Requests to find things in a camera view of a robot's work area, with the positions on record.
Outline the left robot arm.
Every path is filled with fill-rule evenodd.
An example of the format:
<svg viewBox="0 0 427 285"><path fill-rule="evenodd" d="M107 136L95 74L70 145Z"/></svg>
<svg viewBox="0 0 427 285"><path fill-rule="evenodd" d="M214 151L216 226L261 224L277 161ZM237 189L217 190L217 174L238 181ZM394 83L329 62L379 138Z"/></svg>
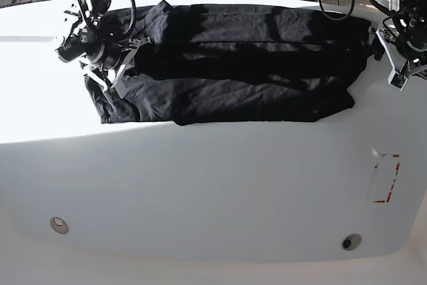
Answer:
<svg viewBox="0 0 427 285"><path fill-rule="evenodd" d="M411 76L426 79L426 0L400 0L397 10L368 1L386 15L385 20L392 20L397 30L394 33L386 21L381 29L372 30L374 59L380 61L386 55L392 68L388 83L403 90Z"/></svg>

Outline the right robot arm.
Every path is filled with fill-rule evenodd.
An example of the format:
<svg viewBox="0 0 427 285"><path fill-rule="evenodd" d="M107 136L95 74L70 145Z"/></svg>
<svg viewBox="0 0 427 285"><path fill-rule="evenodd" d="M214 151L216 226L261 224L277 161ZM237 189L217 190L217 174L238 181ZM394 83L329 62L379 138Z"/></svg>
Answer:
<svg viewBox="0 0 427 285"><path fill-rule="evenodd" d="M109 103L125 97L128 88L123 76L135 66L139 48L151 42L149 37L131 37L136 23L135 0L130 0L131 19L123 33L101 26L101 18L109 10L111 1L70 0L69 9L64 12L69 33L57 37L55 49L64 63L77 59L83 65L84 74L100 86Z"/></svg>

